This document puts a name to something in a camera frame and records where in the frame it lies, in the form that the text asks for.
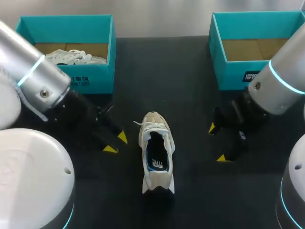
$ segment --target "yellow triangle marker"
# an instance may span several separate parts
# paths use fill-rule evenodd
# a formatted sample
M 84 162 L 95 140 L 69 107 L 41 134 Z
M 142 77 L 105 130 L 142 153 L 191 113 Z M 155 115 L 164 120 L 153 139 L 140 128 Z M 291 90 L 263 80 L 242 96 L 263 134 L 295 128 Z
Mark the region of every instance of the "yellow triangle marker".
M 232 162 L 230 160 L 225 159 L 225 156 L 223 154 L 217 159 L 217 161 L 218 162 Z
M 123 142 L 125 142 L 126 144 L 128 144 L 127 142 L 127 138 L 125 135 L 125 132 L 122 130 L 122 132 L 118 135 L 118 138 L 121 139 Z
M 214 130 L 215 128 L 215 125 L 214 125 L 214 122 L 211 124 L 211 127 L 210 127 L 210 130 L 209 130 L 209 134 L 211 134 L 211 132 Z
M 111 153 L 118 153 L 117 150 L 115 150 L 114 148 L 112 148 L 111 146 L 106 146 L 103 151 L 108 151 L 108 152 L 111 152 Z
M 217 159 L 217 161 L 224 162 L 224 161 L 226 161 L 226 159 L 225 159 L 224 155 L 222 154 L 220 156 L 220 158 Z

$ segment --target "shoe lace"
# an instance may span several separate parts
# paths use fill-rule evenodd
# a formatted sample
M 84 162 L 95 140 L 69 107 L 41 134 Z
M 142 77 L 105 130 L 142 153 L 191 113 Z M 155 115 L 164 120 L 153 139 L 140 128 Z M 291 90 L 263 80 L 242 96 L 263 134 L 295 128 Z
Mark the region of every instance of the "shoe lace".
M 152 123 L 152 122 L 138 123 L 136 121 L 134 121 L 134 123 L 140 126 L 144 125 L 142 129 L 143 130 L 142 137 L 145 137 L 144 141 L 148 141 L 151 138 L 150 135 L 147 135 L 147 133 L 158 132 L 164 136 L 164 134 L 168 134 L 169 132 L 163 123 Z
M 86 54 L 85 51 L 73 49 L 69 53 L 62 53 L 54 56 L 54 58 L 65 60 L 66 63 L 86 63 L 91 60 L 92 55 Z

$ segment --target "teal box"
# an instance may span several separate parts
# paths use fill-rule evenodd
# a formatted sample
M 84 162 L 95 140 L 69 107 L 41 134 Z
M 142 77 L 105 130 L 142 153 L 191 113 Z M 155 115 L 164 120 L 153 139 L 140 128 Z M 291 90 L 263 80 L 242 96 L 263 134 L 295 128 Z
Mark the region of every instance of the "teal box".
M 208 43 L 219 89 L 244 89 L 246 72 L 258 72 L 269 62 L 229 62 L 222 40 L 289 39 L 304 21 L 301 11 L 213 13 Z
M 116 33 L 112 15 L 22 16 L 16 31 L 35 43 L 107 43 L 106 64 L 58 65 L 83 94 L 113 92 Z

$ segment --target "insole logo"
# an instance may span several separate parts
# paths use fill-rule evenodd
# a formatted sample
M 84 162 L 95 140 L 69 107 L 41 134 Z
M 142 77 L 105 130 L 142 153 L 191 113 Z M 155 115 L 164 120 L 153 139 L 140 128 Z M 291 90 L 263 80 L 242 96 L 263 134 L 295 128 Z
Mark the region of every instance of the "insole logo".
M 155 159 L 152 160 L 152 165 L 158 168 L 163 168 L 162 162 L 156 161 Z

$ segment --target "glowing blue ring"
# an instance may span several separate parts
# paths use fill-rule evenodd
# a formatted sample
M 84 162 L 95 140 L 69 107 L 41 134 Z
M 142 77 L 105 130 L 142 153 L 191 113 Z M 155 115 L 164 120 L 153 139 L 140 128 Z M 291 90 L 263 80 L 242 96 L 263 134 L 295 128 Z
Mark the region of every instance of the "glowing blue ring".
M 71 220 L 72 214 L 73 214 L 73 210 L 74 210 L 74 204 L 73 204 L 73 207 L 72 207 L 72 211 L 71 211 L 70 217 L 69 217 L 69 219 L 68 219 L 66 225 L 65 225 L 62 229 L 66 229 L 66 227 L 68 226 L 68 224 L 69 224 L 69 222 L 70 222 L 70 220 Z
M 282 78 L 273 69 L 273 67 L 271 65 L 271 61 L 269 61 L 269 68 L 270 68 L 270 71 L 272 72 L 272 74 L 276 77 L 276 79 L 278 79 L 278 81 L 281 82 L 285 87 L 289 88 L 293 92 L 296 92 L 296 93 L 299 93 L 299 94 L 305 94 L 305 92 L 302 92 L 302 91 L 299 91 L 299 90 L 295 89 L 294 87 L 287 84 L 284 80 L 282 80 Z
M 286 205 L 285 205 L 284 200 L 283 200 L 283 195 L 282 195 L 282 182 L 283 182 L 283 178 L 282 178 L 282 181 L 281 181 L 281 199 L 282 199 L 283 206 L 284 206 L 284 208 L 285 208 L 287 214 L 289 215 L 290 219 L 293 221 L 293 223 L 295 223 L 295 224 L 299 227 L 299 229 L 303 229 L 303 228 L 294 220 L 294 218 L 292 218 L 292 216 L 290 215 L 288 209 L 286 208 Z
M 18 87 L 20 87 L 30 76 L 31 74 L 33 73 L 33 71 L 36 70 L 36 68 L 38 67 L 38 65 L 44 60 L 46 56 L 45 55 L 42 55 L 38 60 L 37 62 L 33 65 L 33 67 L 30 69 L 30 71 L 25 74 L 21 80 L 19 80 L 19 82 L 17 83 Z

